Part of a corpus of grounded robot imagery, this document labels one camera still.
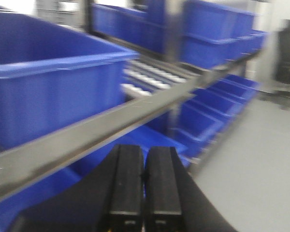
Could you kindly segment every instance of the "storage bin rim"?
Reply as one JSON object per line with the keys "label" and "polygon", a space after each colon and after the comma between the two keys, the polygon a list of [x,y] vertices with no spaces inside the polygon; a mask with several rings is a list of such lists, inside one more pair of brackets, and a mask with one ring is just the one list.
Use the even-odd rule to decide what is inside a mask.
{"label": "storage bin rim", "polygon": [[73,70],[73,69],[78,69],[78,68],[93,67],[93,66],[108,64],[110,62],[124,61],[124,60],[134,59],[138,57],[138,53],[131,49],[122,47],[115,43],[111,43],[109,41],[103,40],[96,36],[88,35],[88,34],[75,31],[67,27],[62,27],[60,25],[52,24],[48,21],[45,21],[39,18],[35,18],[29,15],[24,15],[24,14],[16,13],[16,12],[0,12],[0,14],[13,14],[13,15],[19,15],[21,17],[30,18],[37,21],[42,21],[43,23],[48,24],[51,27],[58,28],[59,30],[66,31],[71,34],[77,34],[77,36],[88,37],[91,40],[100,42],[102,44],[106,44],[118,50],[111,53],[107,52],[107,53],[100,53],[100,54],[93,54],[93,55],[72,56],[72,57],[64,57],[64,58],[52,58],[52,59],[42,59],[42,60],[34,60],[34,61],[0,64],[0,79],[19,77],[20,75],[30,75],[30,74],[52,72],[52,71],[56,71],[60,69]]}
{"label": "storage bin rim", "polygon": [[203,103],[203,102],[201,102],[199,100],[193,99],[192,101],[196,102],[196,103],[198,103],[198,104],[200,104],[200,105],[202,105],[202,106],[204,106],[206,108],[209,108],[212,111],[214,111],[214,112],[216,112],[216,113],[218,113],[220,115],[223,115],[225,117],[232,117],[234,115],[233,108],[230,108],[227,112],[224,113],[224,112],[221,112],[221,111],[217,110],[216,108],[211,107],[211,106],[209,106],[209,105],[207,105],[207,104],[205,104],[205,103]]}
{"label": "storage bin rim", "polygon": [[[131,138],[133,136],[135,136],[136,134],[147,134],[147,135],[151,135],[152,137],[161,137],[163,138],[164,141],[168,141],[170,143],[172,143],[178,152],[185,152],[187,150],[187,147],[185,145],[183,145],[182,143],[169,138],[167,136],[165,136],[164,134],[159,133],[158,131],[155,131],[154,129],[149,128],[148,126],[142,125],[139,128],[131,131],[130,133],[126,134],[125,136],[123,136],[122,138]],[[146,153],[148,153],[148,151],[150,150],[150,147],[145,146],[144,143],[140,143],[142,149],[144,149],[144,151]]]}
{"label": "storage bin rim", "polygon": [[103,55],[77,56],[38,61],[0,64],[0,79],[17,78],[26,75],[48,73],[58,70],[76,70],[137,58],[137,53],[105,53]]}
{"label": "storage bin rim", "polygon": [[227,95],[229,95],[229,96],[233,96],[233,97],[235,97],[235,98],[237,98],[237,99],[245,100],[245,99],[247,98],[247,96],[250,95],[250,91],[248,91],[249,88],[245,88],[245,87],[237,86],[237,85],[235,85],[235,84],[233,84],[233,83],[228,83],[228,82],[224,82],[224,81],[221,81],[221,82],[223,82],[223,83],[225,83],[225,84],[227,84],[227,85],[234,86],[235,88],[241,88],[241,89],[246,89],[246,90],[247,90],[247,91],[246,91],[242,96],[238,96],[238,95],[236,95],[236,94],[233,94],[233,93],[230,93],[230,92],[226,92],[226,91],[224,91],[224,90],[221,90],[222,92],[225,92],[225,93],[226,93]]}
{"label": "storage bin rim", "polygon": [[207,2],[207,1],[203,1],[203,0],[188,0],[187,3],[192,3],[192,4],[200,4],[203,6],[207,6],[207,7],[211,7],[214,9],[219,9],[219,10],[224,10],[224,11],[229,11],[229,12],[233,12],[236,13],[237,9],[230,7],[230,6],[225,6],[225,5],[221,5],[218,3],[213,3],[213,2]]}
{"label": "storage bin rim", "polygon": [[267,31],[262,31],[262,30],[252,30],[252,35],[254,36],[267,36],[268,34],[270,34]]}
{"label": "storage bin rim", "polygon": [[211,90],[209,90],[209,89],[207,89],[207,88],[199,88],[199,89],[197,89],[196,91],[194,91],[193,93],[197,95],[197,92],[198,92],[198,91],[209,92],[209,93],[211,93],[211,94],[213,94],[213,95],[216,95],[216,96],[218,96],[218,97],[220,97],[220,98],[223,98],[223,99],[225,99],[225,100],[228,100],[228,101],[230,101],[230,102],[232,102],[232,103],[238,103],[238,102],[236,102],[236,101],[234,101],[234,100],[232,100],[232,99],[226,98],[226,97],[224,97],[224,96],[220,96],[219,94],[217,94],[217,93],[215,93],[215,92],[213,92],[213,91],[211,91]]}
{"label": "storage bin rim", "polygon": [[[122,15],[125,15],[125,16],[129,16],[129,17],[132,17],[132,18],[135,18],[135,19],[143,19],[144,20],[146,18],[146,12],[143,12],[143,11],[139,11],[139,10],[135,10],[135,9],[131,9],[131,8],[126,8],[126,7],[118,7],[119,9],[115,9],[115,8],[112,8],[112,7],[108,7],[107,5],[98,4],[98,3],[93,3],[92,7],[94,8],[97,5],[99,5],[99,7],[103,8],[103,9],[116,11],[119,14],[122,14]],[[143,14],[143,16],[132,15],[132,14],[129,14],[128,11],[130,11],[130,12],[138,12],[140,14]]]}
{"label": "storage bin rim", "polygon": [[213,125],[211,125],[209,128],[203,130],[199,136],[195,136],[192,133],[190,133],[189,131],[186,131],[185,129],[182,129],[182,128],[172,128],[172,130],[188,137],[189,139],[191,139],[195,142],[202,143],[202,142],[205,142],[207,140],[207,137],[209,135],[209,133],[208,133],[209,131],[214,132],[215,128],[217,128],[218,125],[220,126],[220,124],[222,124],[222,122],[220,122],[220,123],[219,122],[216,122]]}
{"label": "storage bin rim", "polygon": [[213,39],[209,39],[209,38],[206,38],[204,36],[195,35],[192,33],[185,33],[184,37],[192,38],[192,39],[203,41],[203,42],[210,43],[210,44],[229,44],[229,43],[236,41],[236,39],[233,39],[233,38],[222,39],[222,40],[213,40]]}
{"label": "storage bin rim", "polygon": [[233,80],[230,80],[230,79],[222,79],[221,81],[223,81],[223,82],[227,82],[227,83],[231,83],[231,84],[237,84],[237,85],[239,85],[240,87],[249,88],[249,89],[254,89],[254,90],[257,90],[257,89],[259,88],[259,86],[260,86],[260,83],[255,82],[255,81],[252,81],[252,80],[249,80],[249,81],[252,81],[252,86],[246,86],[245,84],[238,83],[238,82],[233,81]]}
{"label": "storage bin rim", "polygon": [[248,41],[248,40],[252,40],[254,38],[255,38],[255,36],[251,34],[251,35],[240,36],[237,39],[241,40],[241,41]]}
{"label": "storage bin rim", "polygon": [[203,115],[204,117],[206,117],[206,118],[208,118],[208,119],[210,119],[212,121],[219,121],[218,119],[208,115],[207,113],[202,112],[201,110],[198,110],[198,109],[194,108],[193,106],[191,106],[189,104],[183,103],[183,106],[185,106],[186,108],[190,108],[190,110],[195,111],[198,114]]}

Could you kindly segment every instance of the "black chair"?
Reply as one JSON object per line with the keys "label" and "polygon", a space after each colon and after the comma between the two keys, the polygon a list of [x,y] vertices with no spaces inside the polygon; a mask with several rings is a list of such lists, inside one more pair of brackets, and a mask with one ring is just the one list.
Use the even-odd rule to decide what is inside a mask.
{"label": "black chair", "polygon": [[278,32],[278,63],[275,80],[287,84],[286,90],[276,91],[276,95],[290,98],[290,20]]}

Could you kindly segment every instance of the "gray floor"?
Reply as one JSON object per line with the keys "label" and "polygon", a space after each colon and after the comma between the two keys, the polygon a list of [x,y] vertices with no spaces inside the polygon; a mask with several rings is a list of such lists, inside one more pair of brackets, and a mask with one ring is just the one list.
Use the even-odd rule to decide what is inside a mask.
{"label": "gray floor", "polygon": [[195,174],[240,232],[290,232],[290,109],[255,100]]}

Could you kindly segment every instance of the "blue plastic bin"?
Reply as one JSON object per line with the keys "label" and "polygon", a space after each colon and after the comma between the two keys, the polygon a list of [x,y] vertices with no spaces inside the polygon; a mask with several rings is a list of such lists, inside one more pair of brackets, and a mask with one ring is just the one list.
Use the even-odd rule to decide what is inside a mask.
{"label": "blue plastic bin", "polygon": [[147,5],[147,21],[165,25],[165,0],[148,0]]}
{"label": "blue plastic bin", "polygon": [[121,38],[123,35],[123,14],[118,10],[119,7],[93,4],[93,27],[94,30],[107,35]]}
{"label": "blue plastic bin", "polygon": [[243,56],[242,43],[243,41],[237,38],[237,39],[234,39],[232,43],[228,44],[228,52],[226,53],[227,61],[237,60]]}
{"label": "blue plastic bin", "polygon": [[143,151],[144,161],[146,161],[147,154],[152,146],[173,146],[176,148],[179,155],[184,155],[187,150],[187,148],[179,142],[147,126],[141,126],[75,162],[71,165],[72,169],[81,176],[88,174],[106,157],[116,144],[139,145]]}
{"label": "blue plastic bin", "polygon": [[218,81],[207,89],[242,104],[247,104],[256,94],[254,89],[240,87],[224,81]]}
{"label": "blue plastic bin", "polygon": [[0,145],[20,145],[122,103],[122,70],[136,57],[99,38],[0,13]]}
{"label": "blue plastic bin", "polygon": [[169,114],[170,112],[166,112],[161,116],[149,121],[146,123],[146,125],[161,134],[166,134],[168,129]]}
{"label": "blue plastic bin", "polygon": [[174,139],[188,148],[186,156],[196,157],[222,127],[221,121],[185,103],[182,105],[177,128],[173,129]]}
{"label": "blue plastic bin", "polygon": [[141,46],[163,54],[165,52],[166,27],[143,21]]}
{"label": "blue plastic bin", "polygon": [[255,14],[247,11],[238,11],[232,31],[232,38],[249,36],[252,31]]}
{"label": "blue plastic bin", "polygon": [[146,12],[138,11],[129,8],[122,8],[122,36],[121,39],[130,43],[141,45],[142,44],[142,29]]}
{"label": "blue plastic bin", "polygon": [[94,30],[164,53],[166,27],[147,21],[145,12],[93,4],[93,13]]}
{"label": "blue plastic bin", "polygon": [[254,36],[249,35],[249,36],[244,36],[244,37],[240,37],[242,43],[241,43],[241,53],[243,55],[247,55],[247,54],[252,54],[254,52],[256,52],[255,49],[253,49],[253,41],[255,39]]}
{"label": "blue plastic bin", "polygon": [[253,50],[260,50],[264,46],[264,42],[266,37],[268,36],[268,32],[266,31],[260,31],[260,30],[254,30],[253,34],[254,40],[252,41],[252,49]]}
{"label": "blue plastic bin", "polygon": [[183,15],[184,33],[221,40],[231,38],[237,11],[216,3],[188,0]]}
{"label": "blue plastic bin", "polygon": [[226,126],[243,110],[244,106],[206,89],[194,92],[197,96],[186,103],[222,121]]}
{"label": "blue plastic bin", "polygon": [[184,36],[180,59],[182,62],[211,69],[226,62],[229,44],[234,39],[210,40],[200,36]]}
{"label": "blue plastic bin", "polygon": [[237,60],[243,56],[254,53],[252,48],[254,36],[243,36],[235,40],[234,43],[229,44],[227,60]]}
{"label": "blue plastic bin", "polygon": [[61,193],[80,179],[80,176],[65,168],[0,202],[0,232],[6,231],[21,210]]}
{"label": "blue plastic bin", "polygon": [[230,82],[233,85],[239,85],[240,87],[246,87],[257,90],[259,87],[259,83],[256,81],[252,81],[249,79],[246,79],[241,76],[236,75],[228,75],[227,77],[223,78],[222,81]]}

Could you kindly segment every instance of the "metal shelf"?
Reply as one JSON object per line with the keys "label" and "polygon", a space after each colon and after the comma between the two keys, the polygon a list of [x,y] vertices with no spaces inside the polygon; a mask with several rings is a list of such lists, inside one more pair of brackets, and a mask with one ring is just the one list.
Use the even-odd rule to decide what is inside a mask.
{"label": "metal shelf", "polygon": [[0,201],[163,114],[189,98],[190,92],[197,87],[212,83],[257,54],[230,62],[218,67],[219,69],[203,71],[202,75],[191,72],[195,67],[190,67],[189,71],[183,70],[175,65],[141,56],[142,61],[178,73],[187,82],[158,91],[150,97],[129,101],[33,142],[0,153]]}

